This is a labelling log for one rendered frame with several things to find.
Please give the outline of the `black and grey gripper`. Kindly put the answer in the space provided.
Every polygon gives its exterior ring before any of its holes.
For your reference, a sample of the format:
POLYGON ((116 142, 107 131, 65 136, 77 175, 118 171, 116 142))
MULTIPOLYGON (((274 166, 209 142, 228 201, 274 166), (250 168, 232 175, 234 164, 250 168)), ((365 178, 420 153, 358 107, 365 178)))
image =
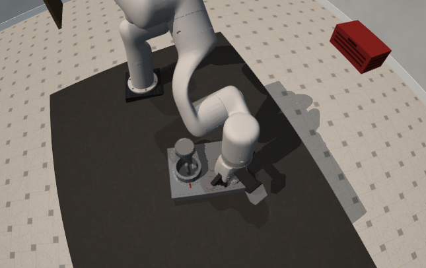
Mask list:
POLYGON ((236 172, 238 169, 240 168, 234 168, 226 164, 220 155, 215 164, 215 173, 217 176, 213 179, 211 185, 221 185, 227 187, 228 181, 235 177, 234 172, 236 172))

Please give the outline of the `white toothed gear with red arrow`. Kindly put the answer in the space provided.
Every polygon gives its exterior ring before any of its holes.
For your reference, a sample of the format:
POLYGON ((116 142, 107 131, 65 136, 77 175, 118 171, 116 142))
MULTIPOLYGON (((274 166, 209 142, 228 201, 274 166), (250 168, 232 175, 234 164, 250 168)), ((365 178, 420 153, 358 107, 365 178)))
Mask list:
POLYGON ((229 182, 228 185, 235 185, 239 182, 240 180, 235 176, 233 177, 229 182))

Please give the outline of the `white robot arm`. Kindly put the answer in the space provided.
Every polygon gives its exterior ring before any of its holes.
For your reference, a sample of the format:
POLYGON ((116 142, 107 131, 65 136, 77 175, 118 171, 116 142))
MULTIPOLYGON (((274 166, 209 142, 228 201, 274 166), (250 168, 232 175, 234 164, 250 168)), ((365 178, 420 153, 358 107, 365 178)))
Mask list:
POLYGON ((229 166, 240 168, 234 175, 246 187, 250 202, 257 205, 267 196, 266 190, 243 166, 251 161, 260 125, 250 113, 243 94, 235 86, 226 86, 193 103, 190 100, 192 75, 217 45, 203 0, 114 1, 126 18, 119 30, 129 67, 129 89, 144 94, 157 86, 152 49, 145 40, 170 31, 178 51, 172 92, 182 120, 196 137, 204 137, 223 127, 221 156, 229 166))

